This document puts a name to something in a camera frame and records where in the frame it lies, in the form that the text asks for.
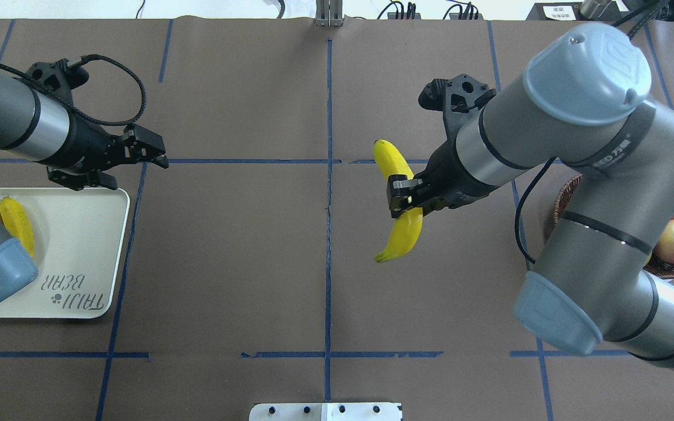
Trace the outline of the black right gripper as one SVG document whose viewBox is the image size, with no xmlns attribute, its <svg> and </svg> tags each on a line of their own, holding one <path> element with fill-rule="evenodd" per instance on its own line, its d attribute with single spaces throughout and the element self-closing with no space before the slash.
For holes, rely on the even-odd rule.
<svg viewBox="0 0 674 421">
<path fill-rule="evenodd" d="M 388 176 L 387 202 L 392 219 L 414 209 L 420 209 L 424 218 L 426 212 L 456 209 L 484 199 L 495 189 L 470 175 L 460 162 L 455 142 L 447 140 L 414 178 Z"/>
</svg>

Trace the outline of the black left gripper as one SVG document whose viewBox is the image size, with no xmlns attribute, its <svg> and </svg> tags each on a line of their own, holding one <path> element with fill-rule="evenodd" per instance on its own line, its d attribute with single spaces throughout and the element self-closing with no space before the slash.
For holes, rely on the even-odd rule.
<svg viewBox="0 0 674 421">
<path fill-rule="evenodd" d="M 72 190 L 85 187 L 118 189 L 115 176 L 105 173 L 120 164 L 152 163 L 169 168 L 163 137 L 132 123 L 121 136 L 110 135 L 95 123 L 71 117 L 64 144 L 46 159 L 49 181 Z"/>
</svg>

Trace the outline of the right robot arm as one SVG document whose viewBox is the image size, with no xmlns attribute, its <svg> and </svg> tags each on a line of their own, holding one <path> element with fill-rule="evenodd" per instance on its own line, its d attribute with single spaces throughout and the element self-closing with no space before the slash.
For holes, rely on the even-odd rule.
<svg viewBox="0 0 674 421">
<path fill-rule="evenodd" d="M 674 217 L 674 110 L 651 85 L 644 53 L 602 22 L 572 27 L 501 93 L 466 74 L 435 79 L 419 104 L 442 112 L 446 141 L 418 175 L 390 170 L 391 215 L 459 208 L 560 159 L 582 180 L 514 316 L 571 355 L 609 341 L 674 370 L 674 286 L 644 270 Z"/>
</svg>

